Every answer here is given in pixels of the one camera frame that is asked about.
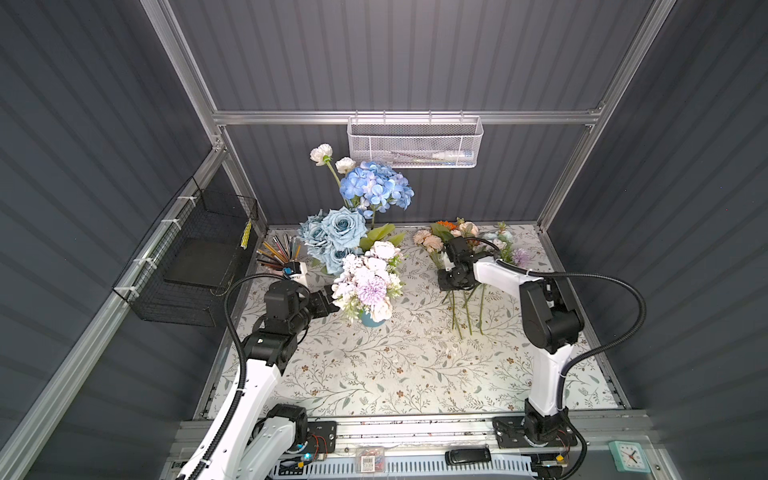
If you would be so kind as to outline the purple white flower bunch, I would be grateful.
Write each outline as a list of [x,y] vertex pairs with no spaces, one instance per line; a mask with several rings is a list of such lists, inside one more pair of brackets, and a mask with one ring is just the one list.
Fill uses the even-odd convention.
[[401,249],[390,241],[376,241],[364,254],[347,256],[341,275],[331,285],[334,303],[351,320],[360,321],[359,314],[366,311],[375,320],[387,322],[394,300],[402,295],[401,261]]

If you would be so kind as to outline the teal ceramic vase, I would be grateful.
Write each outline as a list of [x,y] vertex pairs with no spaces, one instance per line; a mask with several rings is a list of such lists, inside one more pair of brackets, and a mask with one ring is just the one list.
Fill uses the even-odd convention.
[[366,311],[362,311],[359,314],[359,319],[364,326],[369,328],[377,328],[386,323],[386,320],[375,320],[373,316]]

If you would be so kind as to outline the dusty blue rose bunch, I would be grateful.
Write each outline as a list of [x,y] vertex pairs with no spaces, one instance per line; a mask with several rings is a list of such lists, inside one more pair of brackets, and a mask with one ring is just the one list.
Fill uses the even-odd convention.
[[362,254],[360,241],[366,234],[363,215],[346,207],[309,216],[298,230],[309,255],[320,261],[330,275],[343,271],[347,256]]

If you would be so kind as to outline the blue hydrangea flower stem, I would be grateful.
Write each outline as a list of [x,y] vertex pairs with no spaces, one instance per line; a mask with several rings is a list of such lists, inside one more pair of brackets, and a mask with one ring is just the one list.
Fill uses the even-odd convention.
[[374,227],[377,217],[391,207],[407,210],[415,191],[409,180],[389,165],[363,161],[343,174],[340,194],[349,207]]

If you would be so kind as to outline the white rose stem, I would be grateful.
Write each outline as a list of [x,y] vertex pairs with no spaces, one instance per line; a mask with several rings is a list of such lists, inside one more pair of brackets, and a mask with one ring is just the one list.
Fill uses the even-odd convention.
[[343,157],[338,161],[333,160],[333,149],[323,143],[310,151],[309,159],[317,167],[327,167],[336,181],[339,191],[342,191],[342,176],[352,172],[357,164],[350,157]]

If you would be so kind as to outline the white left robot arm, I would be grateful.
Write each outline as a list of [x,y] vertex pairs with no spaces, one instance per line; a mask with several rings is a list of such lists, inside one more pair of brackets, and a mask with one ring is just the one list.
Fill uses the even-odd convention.
[[302,407],[279,404],[260,415],[279,385],[310,323],[339,311],[332,288],[316,291],[293,279],[275,278],[264,294],[266,311],[241,340],[227,322],[238,358],[237,382],[179,479],[266,479],[280,458],[306,442]]

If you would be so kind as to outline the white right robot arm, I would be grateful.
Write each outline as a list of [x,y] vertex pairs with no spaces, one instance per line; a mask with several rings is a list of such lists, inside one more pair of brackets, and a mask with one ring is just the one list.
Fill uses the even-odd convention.
[[537,349],[520,429],[536,447],[569,429],[564,403],[565,366],[584,328],[568,282],[555,272],[534,272],[505,262],[493,243],[455,237],[444,247],[448,267],[438,273],[443,291],[490,285],[519,299],[523,332]]

